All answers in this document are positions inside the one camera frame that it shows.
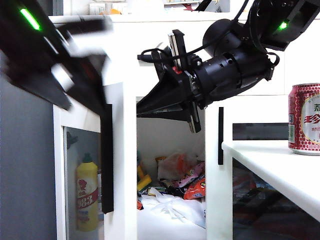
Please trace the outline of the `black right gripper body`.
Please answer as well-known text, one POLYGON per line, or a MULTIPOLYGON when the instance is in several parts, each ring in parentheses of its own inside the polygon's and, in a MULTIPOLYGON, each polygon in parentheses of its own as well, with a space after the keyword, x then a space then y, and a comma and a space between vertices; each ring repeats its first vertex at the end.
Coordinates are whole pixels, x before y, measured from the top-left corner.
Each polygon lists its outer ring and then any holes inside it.
POLYGON ((197 83, 197 76, 195 69, 202 66, 203 61, 198 55, 191 55, 187 57, 186 76, 188 78, 189 96, 186 103, 187 122, 192 133, 201 131, 200 117, 197 107, 197 96, 200 94, 200 85, 197 83))

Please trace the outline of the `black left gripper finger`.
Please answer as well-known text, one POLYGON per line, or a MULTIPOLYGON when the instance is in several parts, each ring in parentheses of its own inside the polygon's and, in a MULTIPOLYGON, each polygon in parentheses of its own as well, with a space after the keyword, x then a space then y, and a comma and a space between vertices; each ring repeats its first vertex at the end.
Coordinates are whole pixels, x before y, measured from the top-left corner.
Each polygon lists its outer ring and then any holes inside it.
POLYGON ((106 111, 106 98, 99 73, 77 73, 77 92, 77 101, 94 113, 106 111))
POLYGON ((10 79, 9 83, 62 109, 68 110, 72 105, 52 74, 21 76, 10 79))

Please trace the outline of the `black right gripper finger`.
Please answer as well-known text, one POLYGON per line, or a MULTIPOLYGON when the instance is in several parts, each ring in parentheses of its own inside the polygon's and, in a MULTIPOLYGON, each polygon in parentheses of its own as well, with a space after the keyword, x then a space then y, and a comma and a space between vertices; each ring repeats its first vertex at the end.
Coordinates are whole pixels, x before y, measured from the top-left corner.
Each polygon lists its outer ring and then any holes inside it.
POLYGON ((186 73, 163 72, 158 78, 155 87, 136 104, 138 111, 159 111, 174 106, 184 111, 192 109, 190 79, 186 73))
POLYGON ((185 111, 145 112, 145 113, 137 113, 136 117, 137 118, 159 118, 159 119, 191 122, 191 116, 185 111))

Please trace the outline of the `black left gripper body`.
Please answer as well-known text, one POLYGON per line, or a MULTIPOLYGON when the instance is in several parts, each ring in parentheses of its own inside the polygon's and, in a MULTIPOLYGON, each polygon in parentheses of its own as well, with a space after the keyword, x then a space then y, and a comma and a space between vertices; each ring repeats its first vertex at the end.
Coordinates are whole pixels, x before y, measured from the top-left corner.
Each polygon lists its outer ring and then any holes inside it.
POLYGON ((97 88, 103 85, 102 70, 109 61, 107 54, 90 54, 87 56, 72 56, 71 59, 80 70, 80 76, 88 86, 97 88))

